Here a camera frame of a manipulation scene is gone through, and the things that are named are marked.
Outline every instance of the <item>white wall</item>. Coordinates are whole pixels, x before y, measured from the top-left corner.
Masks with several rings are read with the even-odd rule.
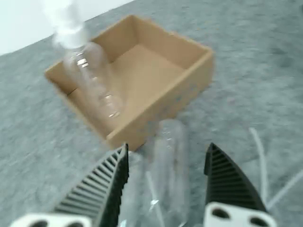
[[[0,55],[13,52],[50,36],[42,0],[0,0]],[[83,20],[133,0],[76,0]]]

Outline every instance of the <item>white cable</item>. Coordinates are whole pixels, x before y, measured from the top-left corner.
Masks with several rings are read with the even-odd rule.
[[[260,159],[260,174],[261,174],[261,198],[266,206],[267,204],[267,193],[268,193],[268,179],[267,179],[267,168],[266,168],[266,159],[264,153],[264,147],[260,140],[260,137],[257,131],[254,128],[249,128],[255,142],[257,145],[257,151]]]
[[[286,185],[268,202],[268,209],[271,209],[277,202],[279,202],[301,178],[303,178],[303,169],[288,181]]]

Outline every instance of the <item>clear plastic bottle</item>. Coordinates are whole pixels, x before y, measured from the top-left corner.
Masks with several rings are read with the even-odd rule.
[[[152,144],[152,154],[147,154],[144,224],[148,227],[184,226],[189,213],[185,126],[177,120],[161,121]]]
[[[49,5],[51,7],[46,11],[56,29],[55,43],[65,51],[63,64],[66,72],[98,114],[106,117],[118,116],[123,102],[112,87],[113,73],[106,53],[100,45],[89,41],[74,1],[56,0]]]

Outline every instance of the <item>floor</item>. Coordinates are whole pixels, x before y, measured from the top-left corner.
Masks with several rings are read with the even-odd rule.
[[[216,53],[214,80],[178,119],[190,135],[190,226],[202,223],[205,150],[216,143],[260,189],[254,127],[265,147],[269,198],[303,168],[303,13],[298,0],[135,0],[87,22],[96,35],[128,14],[154,20]],[[51,39],[0,56],[0,223],[46,211],[108,147],[43,77]],[[271,210],[303,223],[303,181]]]

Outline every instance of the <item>open cardboard box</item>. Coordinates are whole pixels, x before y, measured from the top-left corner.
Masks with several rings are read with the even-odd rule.
[[[118,117],[103,121],[92,117],[62,62],[45,75],[76,114],[113,148],[127,142],[136,150],[145,142],[149,124],[174,117],[212,80],[210,48],[137,16],[122,19],[93,41],[104,48],[123,84],[125,108]]]

